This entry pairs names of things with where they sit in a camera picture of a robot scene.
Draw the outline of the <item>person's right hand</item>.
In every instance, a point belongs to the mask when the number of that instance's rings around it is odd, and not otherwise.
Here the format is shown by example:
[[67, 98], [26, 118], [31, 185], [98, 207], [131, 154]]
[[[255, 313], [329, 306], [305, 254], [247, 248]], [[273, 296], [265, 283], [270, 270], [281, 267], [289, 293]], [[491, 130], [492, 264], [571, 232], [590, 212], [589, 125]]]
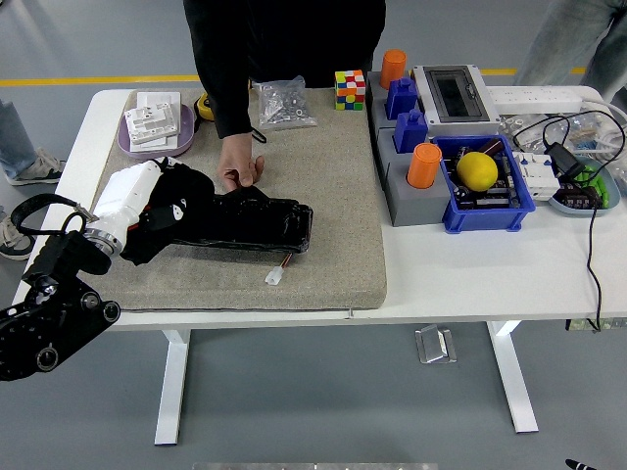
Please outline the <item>person's right hand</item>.
[[227, 192], [257, 183], [263, 173], [263, 156], [253, 158], [252, 133], [224, 137], [217, 165], [217, 176]]

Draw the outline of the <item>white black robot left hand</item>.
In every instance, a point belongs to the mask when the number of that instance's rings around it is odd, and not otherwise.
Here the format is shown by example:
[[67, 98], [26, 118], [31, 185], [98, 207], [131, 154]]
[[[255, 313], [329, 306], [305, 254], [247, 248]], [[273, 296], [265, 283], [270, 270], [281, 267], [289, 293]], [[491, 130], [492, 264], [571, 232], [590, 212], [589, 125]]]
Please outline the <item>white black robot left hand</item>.
[[121, 241], [131, 227], [162, 230], [174, 226], [185, 215], [185, 198], [175, 197], [172, 202], [154, 207], [149, 205], [150, 198], [158, 184], [167, 194], [173, 191], [175, 183], [170, 180], [190, 170], [186, 164], [165, 157], [113, 173], [94, 209], [96, 220], [86, 226], [85, 234]]

